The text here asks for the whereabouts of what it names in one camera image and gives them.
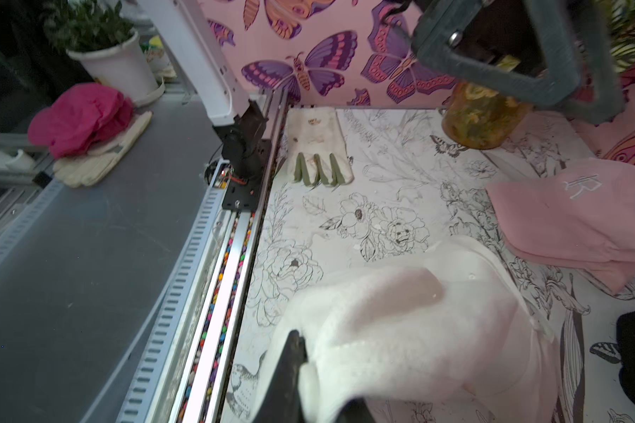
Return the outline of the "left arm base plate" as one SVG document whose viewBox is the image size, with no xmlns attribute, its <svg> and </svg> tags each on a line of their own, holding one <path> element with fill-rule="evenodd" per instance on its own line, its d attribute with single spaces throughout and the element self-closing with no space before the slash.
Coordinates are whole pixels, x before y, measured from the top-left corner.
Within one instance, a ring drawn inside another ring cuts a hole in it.
<svg viewBox="0 0 635 423">
<path fill-rule="evenodd" d="M 271 159 L 272 142 L 261 139 L 250 156 L 229 160 L 228 187 L 222 200 L 227 211 L 254 213 L 259 208 L 264 178 Z"/>
</svg>

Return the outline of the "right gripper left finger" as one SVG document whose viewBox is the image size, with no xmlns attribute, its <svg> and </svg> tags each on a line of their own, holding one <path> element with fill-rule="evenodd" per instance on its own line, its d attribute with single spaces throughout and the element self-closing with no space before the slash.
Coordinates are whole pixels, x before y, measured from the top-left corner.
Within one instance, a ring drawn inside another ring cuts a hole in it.
<svg viewBox="0 0 635 423">
<path fill-rule="evenodd" d="M 304 423 L 299 394 L 299 373 L 307 361 L 304 338 L 291 331 L 280 354 L 254 423 Z"/>
</svg>

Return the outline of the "pink cap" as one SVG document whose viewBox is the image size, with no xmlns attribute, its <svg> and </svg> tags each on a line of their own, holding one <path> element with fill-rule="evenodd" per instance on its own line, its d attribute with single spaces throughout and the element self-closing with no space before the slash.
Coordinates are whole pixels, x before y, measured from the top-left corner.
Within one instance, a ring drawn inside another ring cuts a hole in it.
<svg viewBox="0 0 635 423">
<path fill-rule="evenodd" d="M 555 176 L 486 191 L 514 255 L 587 271 L 612 294 L 635 277 L 635 165 L 576 160 Z"/>
</svg>

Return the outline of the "white Colorado cap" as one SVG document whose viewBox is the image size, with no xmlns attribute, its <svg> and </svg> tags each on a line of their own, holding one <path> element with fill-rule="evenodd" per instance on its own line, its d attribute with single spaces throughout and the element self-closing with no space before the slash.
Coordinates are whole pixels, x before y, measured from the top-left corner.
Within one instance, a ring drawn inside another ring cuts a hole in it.
<svg viewBox="0 0 635 423">
<path fill-rule="evenodd" d="M 295 294 L 260 366 L 252 419 L 293 330 L 307 353 L 298 386 L 306 422 L 335 422 L 358 398 L 471 398 L 499 422 L 553 417 L 556 337 L 471 237 L 333 273 Z"/>
</svg>

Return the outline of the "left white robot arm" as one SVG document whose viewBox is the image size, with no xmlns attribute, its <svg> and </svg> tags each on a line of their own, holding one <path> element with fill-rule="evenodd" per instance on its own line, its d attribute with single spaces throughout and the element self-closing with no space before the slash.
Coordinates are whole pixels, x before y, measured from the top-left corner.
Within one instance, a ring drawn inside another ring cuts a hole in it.
<svg viewBox="0 0 635 423">
<path fill-rule="evenodd" d="M 423 1 L 412 33 L 395 23 L 395 2 L 379 25 L 396 33 L 418 63 L 460 80 L 443 120 L 462 146 L 494 149 L 525 105 L 604 123 L 624 110 L 620 77 L 601 8 L 593 1 Z M 145 1 L 177 63 L 194 85 L 244 179 L 259 179 L 266 119 L 228 70 L 205 16 L 192 1 Z"/>
</svg>

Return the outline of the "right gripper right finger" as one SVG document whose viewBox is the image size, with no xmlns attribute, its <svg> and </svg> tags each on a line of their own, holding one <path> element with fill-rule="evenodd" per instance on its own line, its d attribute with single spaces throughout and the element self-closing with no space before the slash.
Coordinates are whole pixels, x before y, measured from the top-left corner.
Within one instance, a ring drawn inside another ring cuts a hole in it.
<svg viewBox="0 0 635 423">
<path fill-rule="evenodd" d="M 351 400 L 339 412 L 336 423 L 375 423 L 363 398 Z"/>
</svg>

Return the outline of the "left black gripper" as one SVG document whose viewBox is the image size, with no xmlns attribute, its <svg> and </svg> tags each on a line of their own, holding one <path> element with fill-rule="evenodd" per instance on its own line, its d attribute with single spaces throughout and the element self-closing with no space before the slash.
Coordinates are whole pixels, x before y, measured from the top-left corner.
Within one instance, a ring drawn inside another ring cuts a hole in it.
<svg viewBox="0 0 635 423">
<path fill-rule="evenodd" d="M 601 124 L 624 111 L 610 34 L 593 1 L 419 1 L 411 37 L 419 61 L 573 119 Z"/>
</svg>

